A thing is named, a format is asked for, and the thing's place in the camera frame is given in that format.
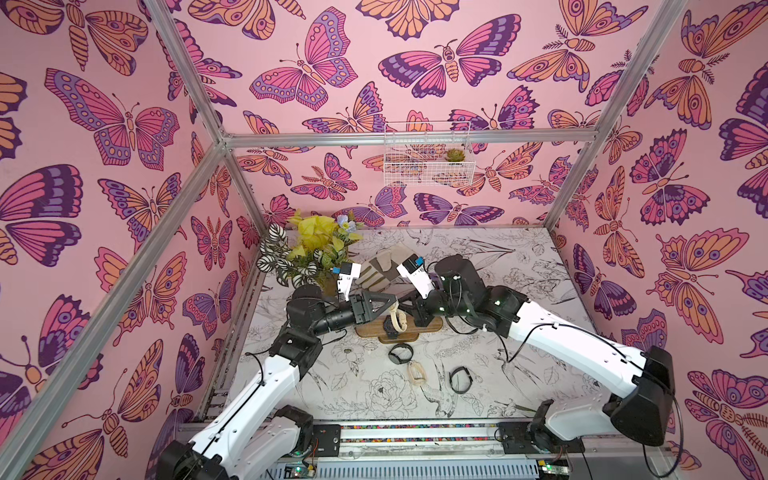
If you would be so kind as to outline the cream strap watch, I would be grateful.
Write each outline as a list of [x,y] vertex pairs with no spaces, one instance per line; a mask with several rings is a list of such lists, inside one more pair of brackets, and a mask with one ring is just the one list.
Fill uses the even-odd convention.
[[408,328],[407,314],[405,311],[400,309],[399,302],[397,300],[395,300],[394,303],[388,308],[388,312],[389,317],[392,319],[397,330],[400,333],[406,332]]

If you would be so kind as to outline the black chunky sport watch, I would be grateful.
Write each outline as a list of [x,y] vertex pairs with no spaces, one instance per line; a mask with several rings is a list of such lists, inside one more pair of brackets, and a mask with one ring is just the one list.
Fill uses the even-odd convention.
[[382,329],[385,332],[388,339],[396,339],[400,332],[395,327],[392,319],[390,317],[387,317],[383,323],[382,323]]

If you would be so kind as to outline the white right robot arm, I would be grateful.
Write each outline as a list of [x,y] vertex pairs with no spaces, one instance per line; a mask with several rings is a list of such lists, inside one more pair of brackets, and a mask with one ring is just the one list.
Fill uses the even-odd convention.
[[461,317],[477,331],[537,348],[596,380],[604,393],[571,401],[546,400],[528,427],[540,450],[584,436],[618,433],[661,447],[675,405],[671,355],[606,339],[560,318],[506,286],[486,285],[468,259],[439,260],[433,272],[416,254],[397,266],[415,291],[415,318]]

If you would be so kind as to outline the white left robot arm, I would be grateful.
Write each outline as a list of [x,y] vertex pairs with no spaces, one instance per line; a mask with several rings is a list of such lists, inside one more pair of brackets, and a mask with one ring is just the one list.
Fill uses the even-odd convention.
[[278,404],[314,365],[324,334],[370,323],[396,303],[392,294],[363,290],[333,305],[317,286],[295,290],[286,303],[286,322],[258,373],[190,441],[174,440],[163,450],[156,477],[257,479],[280,458],[313,450],[313,417]]

